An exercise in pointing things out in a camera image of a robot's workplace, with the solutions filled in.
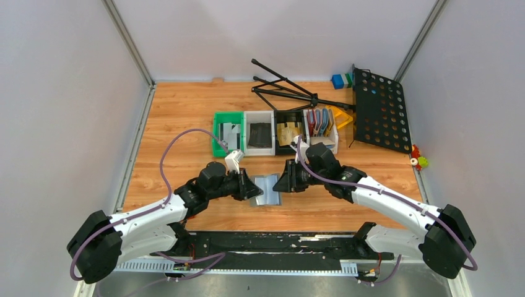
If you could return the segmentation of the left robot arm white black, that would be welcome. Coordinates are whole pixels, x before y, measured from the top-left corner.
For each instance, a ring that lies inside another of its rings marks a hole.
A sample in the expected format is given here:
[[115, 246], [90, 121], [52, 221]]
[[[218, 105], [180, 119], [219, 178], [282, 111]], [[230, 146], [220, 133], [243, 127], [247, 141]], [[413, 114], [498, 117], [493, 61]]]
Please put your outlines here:
[[70, 276], [88, 284], [99, 282], [121, 263], [154, 252], [176, 256], [189, 249], [181, 222], [204, 211], [210, 200], [232, 197], [244, 201], [263, 194], [245, 169], [227, 171], [210, 162], [199, 176], [165, 198], [126, 213], [91, 213], [67, 244]]

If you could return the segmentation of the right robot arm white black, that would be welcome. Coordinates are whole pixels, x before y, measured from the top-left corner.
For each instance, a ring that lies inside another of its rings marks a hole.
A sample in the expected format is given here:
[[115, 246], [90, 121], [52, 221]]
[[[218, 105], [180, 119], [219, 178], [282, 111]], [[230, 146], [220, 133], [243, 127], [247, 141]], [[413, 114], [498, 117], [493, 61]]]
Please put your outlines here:
[[330, 195], [375, 210], [404, 226], [387, 228], [366, 222], [358, 230], [354, 251], [361, 258], [391, 252], [421, 259], [437, 274], [454, 279], [462, 269], [479, 266], [471, 252], [477, 241], [462, 211], [442, 208], [404, 196], [352, 167], [341, 165], [324, 144], [300, 142], [294, 159], [273, 187], [275, 192], [303, 192], [322, 185]]

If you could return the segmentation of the grey card holder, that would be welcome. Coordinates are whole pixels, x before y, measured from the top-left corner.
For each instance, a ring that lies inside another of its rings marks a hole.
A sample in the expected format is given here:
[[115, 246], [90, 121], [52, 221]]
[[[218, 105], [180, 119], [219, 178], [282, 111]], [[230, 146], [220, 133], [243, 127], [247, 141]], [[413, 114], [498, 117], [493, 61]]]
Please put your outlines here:
[[273, 187], [279, 180], [278, 174], [259, 175], [251, 178], [252, 181], [262, 189], [263, 193], [259, 196], [251, 198], [250, 206], [280, 206], [282, 205], [282, 196], [280, 192], [273, 190]]

